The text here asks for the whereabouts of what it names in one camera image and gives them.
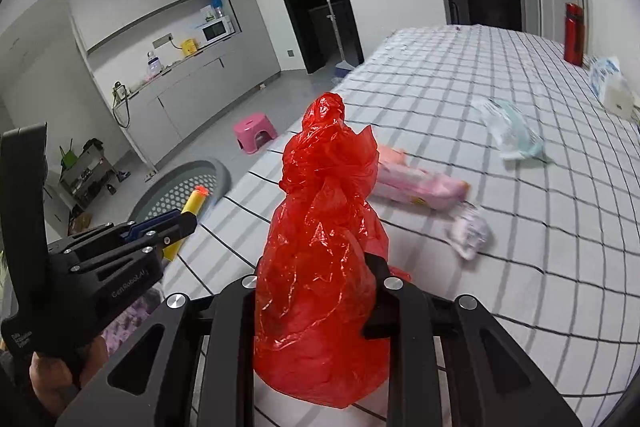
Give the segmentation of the person's left hand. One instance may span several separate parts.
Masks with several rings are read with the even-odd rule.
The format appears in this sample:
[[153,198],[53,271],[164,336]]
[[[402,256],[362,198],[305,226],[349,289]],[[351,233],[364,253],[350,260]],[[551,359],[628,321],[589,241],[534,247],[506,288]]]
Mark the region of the person's left hand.
[[[107,360],[105,340],[98,336],[88,347],[84,368],[77,377],[78,387],[85,387]],[[72,401],[70,388],[75,387],[74,377],[65,362],[35,352],[29,366],[29,378],[32,389],[44,408],[53,416],[59,417]]]

